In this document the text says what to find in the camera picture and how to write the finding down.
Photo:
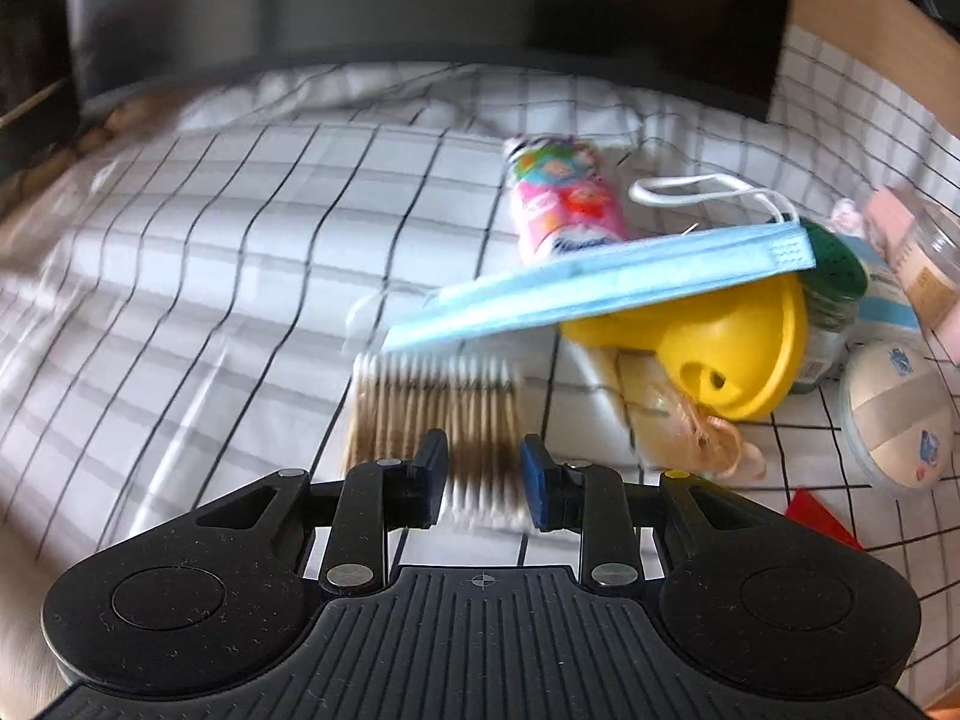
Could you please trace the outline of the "cotton swab pack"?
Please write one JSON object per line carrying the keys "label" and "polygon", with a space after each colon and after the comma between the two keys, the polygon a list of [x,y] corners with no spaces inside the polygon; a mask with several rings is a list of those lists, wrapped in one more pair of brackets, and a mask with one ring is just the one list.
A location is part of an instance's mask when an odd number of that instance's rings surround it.
{"label": "cotton swab pack", "polygon": [[361,355],[353,362],[343,468],[410,460],[439,429],[449,470],[439,522],[459,530],[525,532],[517,367],[496,356]]}

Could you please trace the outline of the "blue surgical face mask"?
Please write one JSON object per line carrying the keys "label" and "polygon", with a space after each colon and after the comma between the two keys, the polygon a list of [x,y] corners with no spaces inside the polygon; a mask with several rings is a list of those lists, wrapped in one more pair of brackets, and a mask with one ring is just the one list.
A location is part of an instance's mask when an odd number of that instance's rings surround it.
{"label": "blue surgical face mask", "polygon": [[615,314],[811,270],[815,255],[791,200],[729,174],[644,177],[628,198],[652,208],[758,203],[765,223],[591,245],[556,259],[428,291],[364,348],[398,353],[449,341]]}

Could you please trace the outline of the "pink tissue packet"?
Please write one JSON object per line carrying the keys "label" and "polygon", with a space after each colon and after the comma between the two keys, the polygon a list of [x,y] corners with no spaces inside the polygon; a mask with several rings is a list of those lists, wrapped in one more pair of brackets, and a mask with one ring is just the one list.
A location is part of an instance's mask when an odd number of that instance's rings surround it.
{"label": "pink tissue packet", "polygon": [[509,138],[503,146],[509,213],[531,262],[630,239],[601,150],[562,135]]}

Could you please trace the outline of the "clear plastic wrapped item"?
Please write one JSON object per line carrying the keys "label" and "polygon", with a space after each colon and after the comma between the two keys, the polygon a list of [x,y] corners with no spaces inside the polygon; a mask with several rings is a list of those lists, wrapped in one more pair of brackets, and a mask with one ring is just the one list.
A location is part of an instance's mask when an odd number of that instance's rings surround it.
{"label": "clear plastic wrapped item", "polygon": [[647,353],[617,356],[620,394],[644,463],[715,479],[766,475],[766,458],[731,421],[684,394]]}

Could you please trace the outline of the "yellow plastic funnel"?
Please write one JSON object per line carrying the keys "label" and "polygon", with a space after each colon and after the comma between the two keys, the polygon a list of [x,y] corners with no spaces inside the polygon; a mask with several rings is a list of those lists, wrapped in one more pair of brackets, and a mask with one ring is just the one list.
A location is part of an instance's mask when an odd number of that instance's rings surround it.
{"label": "yellow plastic funnel", "polygon": [[794,273],[570,320],[584,348],[644,351],[685,395],[729,421],[760,421],[789,394],[809,335]]}

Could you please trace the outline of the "red paper piece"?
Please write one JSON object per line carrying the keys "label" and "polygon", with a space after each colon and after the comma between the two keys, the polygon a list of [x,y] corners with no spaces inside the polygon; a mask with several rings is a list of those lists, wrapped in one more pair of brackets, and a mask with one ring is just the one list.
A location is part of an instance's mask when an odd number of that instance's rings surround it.
{"label": "red paper piece", "polygon": [[784,516],[791,522],[799,523],[809,530],[828,536],[836,543],[844,544],[851,550],[862,553],[864,548],[857,538],[839,522],[832,512],[820,502],[811,491],[799,489],[789,500]]}

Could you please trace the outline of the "white checked tablecloth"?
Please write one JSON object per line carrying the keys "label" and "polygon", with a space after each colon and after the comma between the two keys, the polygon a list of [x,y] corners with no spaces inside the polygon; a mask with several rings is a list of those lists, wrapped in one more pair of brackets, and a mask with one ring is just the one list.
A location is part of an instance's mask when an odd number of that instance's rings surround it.
{"label": "white checked tablecloth", "polygon": [[[503,146],[601,150],[630,239],[765,223],[652,208],[644,177],[729,174],[828,231],[900,179],[958,215],[958,143],[791,31],[768,122],[548,71],[321,65],[197,99],[73,166],[2,231],[2,712],[8,718],[918,718],[958,684],[958,367],[934,488],[844,447],[846,340],[817,387],[731,421],[761,479],[636,452],[617,356],[565,322],[399,353],[496,356],[521,442],[623,479],[644,580],[579,585],[579,536],[387,535],[381,592],[320,585],[353,362],[428,291],[523,270]],[[862,544],[784,516],[807,489]]]}

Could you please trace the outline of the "green-lid glass jar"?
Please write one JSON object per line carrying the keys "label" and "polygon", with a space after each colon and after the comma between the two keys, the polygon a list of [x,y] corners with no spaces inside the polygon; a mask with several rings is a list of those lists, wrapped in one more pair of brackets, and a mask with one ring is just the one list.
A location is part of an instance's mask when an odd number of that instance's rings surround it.
{"label": "green-lid glass jar", "polygon": [[815,266],[799,273],[809,330],[794,394],[814,390],[838,364],[869,288],[861,260],[843,239],[809,218],[802,218],[800,224],[811,243]]}

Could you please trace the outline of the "blue white paper packet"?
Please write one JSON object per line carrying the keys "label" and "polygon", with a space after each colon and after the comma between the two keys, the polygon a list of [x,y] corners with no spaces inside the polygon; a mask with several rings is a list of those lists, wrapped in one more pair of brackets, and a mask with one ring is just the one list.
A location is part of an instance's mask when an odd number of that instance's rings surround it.
{"label": "blue white paper packet", "polygon": [[857,303],[850,340],[856,343],[901,341],[919,346],[923,341],[923,328],[892,267],[864,239],[846,234],[838,237],[856,255],[867,277],[866,294]]}

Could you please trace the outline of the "pink cardboard box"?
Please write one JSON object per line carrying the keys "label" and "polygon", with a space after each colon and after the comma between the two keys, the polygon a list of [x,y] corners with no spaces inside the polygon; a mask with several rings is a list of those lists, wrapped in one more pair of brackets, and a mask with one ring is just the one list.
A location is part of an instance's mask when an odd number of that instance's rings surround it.
{"label": "pink cardboard box", "polygon": [[[900,238],[901,234],[903,234],[908,221],[911,220],[911,209],[914,205],[919,205],[921,202],[932,203],[935,206],[939,206],[940,210],[948,211],[958,218],[957,213],[946,210],[943,206],[940,206],[939,203],[919,200],[918,197],[915,197],[906,190],[896,190],[896,188],[890,187],[879,188],[866,203],[864,216],[866,216],[866,220],[875,227],[875,231],[878,232],[880,240],[882,244],[884,244],[885,259],[887,259],[890,266],[892,266],[892,262],[890,262],[890,244],[895,242],[896,239]],[[949,358],[953,364],[958,364],[958,304],[950,311],[946,320],[944,320],[939,327],[929,331],[934,333],[935,339],[939,341],[940,346],[946,351],[947,358]]]}

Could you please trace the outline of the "clear jar with tan lid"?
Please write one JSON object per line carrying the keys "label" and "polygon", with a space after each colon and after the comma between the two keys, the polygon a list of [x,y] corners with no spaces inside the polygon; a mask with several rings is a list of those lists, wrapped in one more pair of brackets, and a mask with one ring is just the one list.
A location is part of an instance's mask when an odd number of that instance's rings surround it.
{"label": "clear jar with tan lid", "polygon": [[932,203],[914,205],[890,244],[890,262],[924,328],[939,327],[958,304],[958,255],[957,216]]}

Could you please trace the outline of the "black monitor screen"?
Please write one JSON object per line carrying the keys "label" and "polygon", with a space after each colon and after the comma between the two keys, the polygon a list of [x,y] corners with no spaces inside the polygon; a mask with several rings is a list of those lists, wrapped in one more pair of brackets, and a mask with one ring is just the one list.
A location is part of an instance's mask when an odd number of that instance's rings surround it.
{"label": "black monitor screen", "polygon": [[68,0],[90,106],[319,64],[558,71],[765,117],[789,0]]}

